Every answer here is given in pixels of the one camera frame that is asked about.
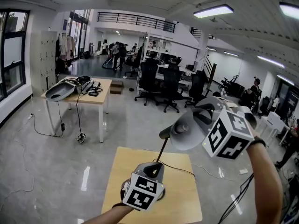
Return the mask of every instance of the gray floor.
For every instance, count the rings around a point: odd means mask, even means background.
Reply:
[[[5,200],[0,223],[78,224],[100,214],[117,147],[159,150],[163,143],[159,139],[159,132],[186,110],[183,108],[183,101],[178,102],[180,114],[171,109],[163,113],[162,106],[151,102],[148,106],[143,106],[143,101],[134,101],[135,92],[128,90],[134,87],[134,82],[125,80],[123,94],[111,95],[110,113],[104,116],[107,122],[104,143],[99,143],[98,110],[92,105],[79,105],[82,131],[87,135],[87,141],[83,145],[75,140],[79,135],[79,127],[74,106],[69,111],[65,103],[60,104],[61,113],[65,112],[62,116],[65,133],[61,138],[37,134],[33,127],[34,119],[28,121],[27,117],[34,113],[37,130],[49,133],[40,98],[34,97],[33,102],[28,101],[8,120],[0,129],[0,205],[11,191],[30,190],[32,175],[35,181],[33,191],[19,191]],[[57,103],[51,104],[51,113],[55,117],[54,122],[58,123]],[[21,144],[26,146],[25,165],[32,175],[24,169]],[[280,160],[285,151],[278,146],[276,140],[268,150],[273,161]],[[170,144],[165,151],[180,152]],[[244,152],[237,161],[211,160],[202,146],[185,153],[189,154],[193,164],[206,168],[217,177],[220,177],[219,169],[224,170],[231,180],[216,179],[204,169],[193,166],[203,214],[201,223],[218,223],[222,213],[232,202],[231,195],[238,195],[239,186],[251,174],[248,155]],[[81,191],[86,167],[90,167],[87,190]],[[247,168],[249,173],[238,175],[243,168]],[[297,172],[293,159],[283,169],[285,176],[291,175],[288,169]],[[280,176],[285,183],[282,171]],[[239,207],[241,212],[233,210],[223,223],[255,222],[253,183]]]
[[[94,56],[90,59],[80,59],[72,62],[73,66],[65,72],[67,75],[76,76],[93,76],[93,77],[113,77],[122,78],[126,71],[130,71],[130,67],[123,65],[123,70],[118,68],[116,72],[102,68],[102,64],[107,60],[107,55]]]

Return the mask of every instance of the wooden table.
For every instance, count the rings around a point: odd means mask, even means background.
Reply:
[[[102,213],[121,201],[121,184],[135,168],[158,157],[158,152],[118,147],[114,158]],[[189,155],[163,153],[161,161],[176,168],[192,171]],[[188,224],[202,220],[199,196],[193,175],[165,166],[165,197],[151,211],[132,211],[121,224]]]
[[[66,77],[65,79],[70,79],[70,78],[76,79],[77,77]],[[111,86],[112,80],[96,79],[96,78],[93,78],[93,80],[95,82],[97,81],[97,82],[101,83],[100,88],[102,88],[103,91],[100,92],[97,97],[90,96],[88,94],[86,94],[86,95],[81,94],[78,103],[94,104],[99,107],[99,134],[100,134],[100,142],[102,143],[102,142],[104,142],[103,105],[105,103],[105,105],[106,105],[105,111],[106,111],[106,114],[108,114],[109,94],[110,94],[110,86]],[[54,131],[53,121],[52,121],[52,117],[51,117],[50,110],[49,110],[49,103],[48,103],[49,101],[45,97],[46,97],[46,93],[44,93],[42,95],[42,98],[44,98],[44,104],[45,104],[45,109],[47,111],[47,118],[48,118],[48,122],[49,122],[49,126],[50,126],[50,131],[54,135],[55,131]],[[78,99],[78,94],[73,93],[69,97],[67,97],[61,101],[68,102],[69,109],[71,109],[71,102],[76,103],[77,99]]]

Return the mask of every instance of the window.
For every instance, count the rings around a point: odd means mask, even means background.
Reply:
[[[0,9],[0,100],[26,83],[24,47],[28,11]]]

